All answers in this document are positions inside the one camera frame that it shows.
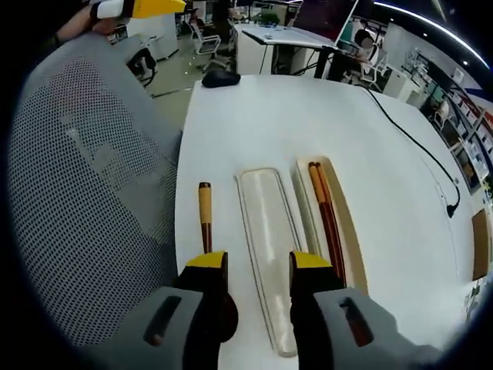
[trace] floor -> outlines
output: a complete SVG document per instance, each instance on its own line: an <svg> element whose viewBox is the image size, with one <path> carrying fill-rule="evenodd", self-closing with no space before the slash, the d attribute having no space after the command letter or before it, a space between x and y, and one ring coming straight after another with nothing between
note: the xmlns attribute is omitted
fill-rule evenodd
<svg viewBox="0 0 493 370"><path fill-rule="evenodd" d="M155 95L169 93L154 100L166 120L182 130L192 96L189 88L203 77L196 66L205 64L208 56L195 54L189 35L178 39L178 47L171 58L158 62L156 77L146 89Z"/></svg>

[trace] human hand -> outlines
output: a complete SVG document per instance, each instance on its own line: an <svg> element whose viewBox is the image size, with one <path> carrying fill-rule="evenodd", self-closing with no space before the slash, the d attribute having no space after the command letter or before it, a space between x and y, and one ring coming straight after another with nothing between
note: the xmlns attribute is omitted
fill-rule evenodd
<svg viewBox="0 0 493 370"><path fill-rule="evenodd" d="M91 5L88 5L75 14L67 23L65 23L64 26L57 31L56 35L60 42L67 42L87 31L90 24ZM117 24L118 22L116 21L116 18L106 18L97 22L92 27L92 30L101 35L108 35L115 29Z"/></svg>

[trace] mesh office chair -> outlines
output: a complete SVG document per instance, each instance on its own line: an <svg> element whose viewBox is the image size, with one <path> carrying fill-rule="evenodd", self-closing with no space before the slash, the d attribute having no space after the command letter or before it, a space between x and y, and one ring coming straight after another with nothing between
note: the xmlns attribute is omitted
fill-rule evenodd
<svg viewBox="0 0 493 370"><path fill-rule="evenodd" d="M12 217L26 274L73 344L110 338L176 276L180 139L101 36L29 76L9 142Z"/></svg>

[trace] chopsticks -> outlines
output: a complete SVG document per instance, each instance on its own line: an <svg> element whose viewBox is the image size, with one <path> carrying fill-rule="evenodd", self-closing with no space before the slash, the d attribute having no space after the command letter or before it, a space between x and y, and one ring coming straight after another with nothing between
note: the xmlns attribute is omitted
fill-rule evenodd
<svg viewBox="0 0 493 370"><path fill-rule="evenodd" d="M213 212L211 193L212 190L210 187L210 183L199 183L199 212L200 226L202 228L202 244L204 254L213 251Z"/></svg>
<svg viewBox="0 0 493 370"><path fill-rule="evenodd" d="M339 230L330 196L327 176L324 168L318 162L308 163L308 172L310 173L311 182L314 185L315 196L320 208L322 223L324 224L325 237L329 247L330 262L334 268L336 275L342 280L346 286L346 271L344 270L344 259L342 248L340 245Z"/></svg>

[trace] desk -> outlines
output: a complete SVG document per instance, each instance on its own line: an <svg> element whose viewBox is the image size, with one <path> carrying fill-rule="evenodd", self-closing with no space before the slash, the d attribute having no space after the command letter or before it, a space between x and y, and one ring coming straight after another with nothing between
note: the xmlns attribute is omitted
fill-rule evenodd
<svg viewBox="0 0 493 370"><path fill-rule="evenodd" d="M316 50L315 59L313 60L318 60L320 64L318 77L320 78L325 70L325 62L329 52L337 49L331 40L295 27L277 26L275 29L270 29L259 25L243 24L235 25L235 29L238 33L237 72L242 76L247 74L270 74L273 47L275 45L292 45ZM306 65L307 57L305 55L303 53L298 56L298 60L301 60L299 69Z"/></svg>
<svg viewBox="0 0 493 370"><path fill-rule="evenodd" d="M209 181L213 248L229 252L230 293L240 313L236 334L221 346L220 368L298 369L296 358L280 358L271 348L233 175L277 168L306 247L290 178L300 157L323 155L332 161L353 218L369 294L396 318L399 332L416 344L440 346L455 329L464 305L458 292L472 276L471 196L425 117L413 106L376 95L458 179L462 200L452 219L441 198L443 191L455 202L447 177L363 89L292 76L242 76L239 85L218 89L195 85L179 155L176 260L181 271L203 252L197 187Z"/></svg>

